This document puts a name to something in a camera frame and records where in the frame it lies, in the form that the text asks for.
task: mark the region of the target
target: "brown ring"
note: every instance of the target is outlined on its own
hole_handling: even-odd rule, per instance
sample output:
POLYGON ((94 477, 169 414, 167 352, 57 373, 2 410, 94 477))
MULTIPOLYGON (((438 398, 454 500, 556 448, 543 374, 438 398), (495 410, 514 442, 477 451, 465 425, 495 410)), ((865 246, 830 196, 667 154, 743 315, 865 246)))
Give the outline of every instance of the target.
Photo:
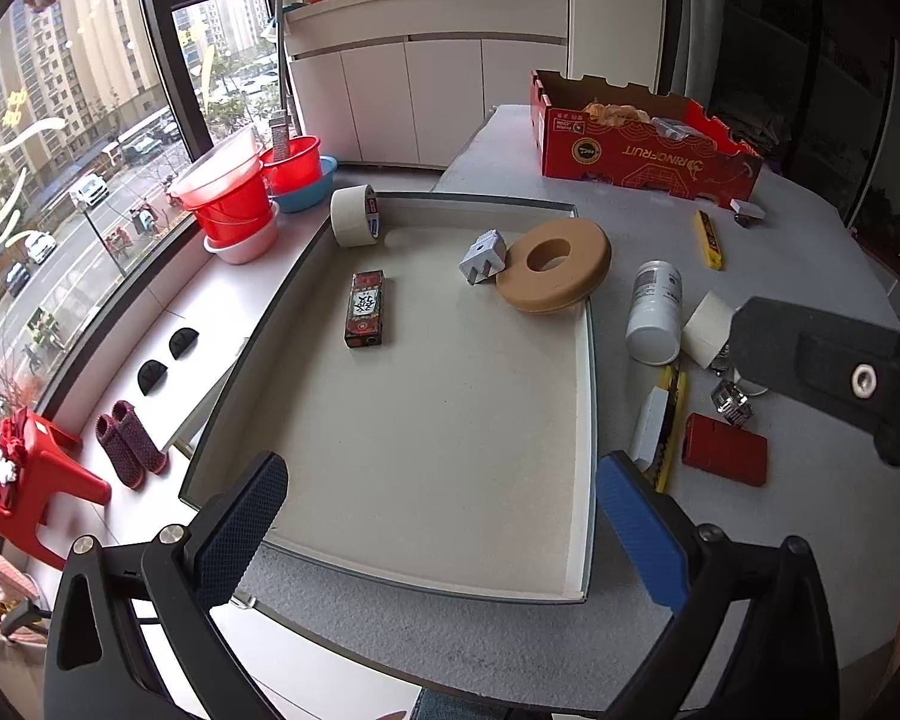
POLYGON ((507 303, 531 314, 558 311, 586 298, 610 270, 610 241, 588 218, 560 218, 533 228, 506 252, 497 289, 507 303), (557 257, 563 262, 545 271, 557 257))

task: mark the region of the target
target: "white cabinet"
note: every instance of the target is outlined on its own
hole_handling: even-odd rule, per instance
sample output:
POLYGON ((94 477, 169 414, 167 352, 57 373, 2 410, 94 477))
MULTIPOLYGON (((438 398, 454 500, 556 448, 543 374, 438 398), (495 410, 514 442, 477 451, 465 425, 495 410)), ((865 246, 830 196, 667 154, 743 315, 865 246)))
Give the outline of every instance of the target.
POLYGON ((567 49, 553 43, 522 40, 484 40, 484 108, 529 105, 530 72, 567 72, 567 49))
POLYGON ((484 121, 479 40, 405 44, 421 165, 447 167, 484 121))
POLYGON ((327 53, 290 62, 290 82, 303 131, 320 138, 320 153, 359 162, 360 143, 350 111, 341 55, 327 53))
POLYGON ((364 162, 416 165, 416 132, 403 43, 340 53, 364 162))

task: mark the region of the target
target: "silver bolt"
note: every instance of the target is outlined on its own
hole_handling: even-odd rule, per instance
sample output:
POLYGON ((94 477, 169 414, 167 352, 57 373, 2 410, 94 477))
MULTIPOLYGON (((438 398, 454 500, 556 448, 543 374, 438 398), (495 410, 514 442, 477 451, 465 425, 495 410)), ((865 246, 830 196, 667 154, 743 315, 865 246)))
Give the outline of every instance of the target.
POLYGON ((853 375, 850 376, 850 386, 853 394, 859 398, 869 398, 876 391, 876 371, 873 365, 867 365, 862 362, 853 369, 853 375))
POLYGON ((93 549, 93 536, 81 536, 74 541, 74 552, 77 555, 84 555, 93 549))
POLYGON ((810 551, 810 545, 799 536, 790 536, 787 539, 787 549, 794 555, 806 555, 810 551))
POLYGON ((701 525, 697 528, 697 533, 707 543, 712 544, 714 541, 723 541, 727 535, 716 525, 701 525))
POLYGON ((168 525, 160 531, 161 544, 175 544, 180 541, 181 538, 183 538, 182 525, 168 525))

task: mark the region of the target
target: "fruit box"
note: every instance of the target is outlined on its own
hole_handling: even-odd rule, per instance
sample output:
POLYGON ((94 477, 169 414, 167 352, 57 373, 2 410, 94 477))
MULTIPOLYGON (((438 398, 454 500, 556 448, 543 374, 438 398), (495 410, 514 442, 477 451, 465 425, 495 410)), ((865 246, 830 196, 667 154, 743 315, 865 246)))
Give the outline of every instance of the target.
POLYGON ((706 197, 722 208, 745 200, 763 160, 747 143, 735 141, 727 125, 681 95, 655 95, 646 86, 611 86, 605 79, 564 79, 556 71, 534 70, 530 117, 543 175, 605 181, 629 189, 669 191, 677 197, 706 197), (626 121, 607 127, 583 111, 588 103, 632 105, 651 119, 678 119, 707 137, 667 138, 653 124, 626 121))

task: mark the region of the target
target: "gray table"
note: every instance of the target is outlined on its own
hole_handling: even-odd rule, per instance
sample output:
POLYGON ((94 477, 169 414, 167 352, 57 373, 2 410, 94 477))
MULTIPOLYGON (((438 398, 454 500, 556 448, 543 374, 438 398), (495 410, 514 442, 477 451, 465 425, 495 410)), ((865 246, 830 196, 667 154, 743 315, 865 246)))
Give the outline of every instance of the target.
MULTIPOLYGON (((790 300, 898 328, 864 254, 816 194, 764 170, 754 198, 767 222, 743 229, 706 201, 540 176, 525 106, 503 106, 434 188, 576 203, 607 231, 610 276, 592 298, 598 450, 629 446, 658 370, 626 357, 623 336, 637 267, 666 259, 683 275, 684 319, 708 290, 739 305, 751 295, 790 300), (703 264, 691 225, 711 210, 725 269, 703 264)), ((687 362, 688 410, 714 415, 716 380, 687 362)), ((737 541, 777 545, 799 533, 814 548, 841 665, 893 636, 900 614, 900 471, 883 466, 862 433, 784 397, 756 399, 749 424, 770 444, 764 488, 677 464, 669 493, 696 522, 737 541)), ((421 683, 578 712, 604 709, 668 619, 645 593, 598 513, 589 598, 579 605, 461 600, 377 584, 262 547, 242 587, 282 622, 332 649, 421 683)), ((732 608, 687 706, 706 702, 742 608, 732 608)))

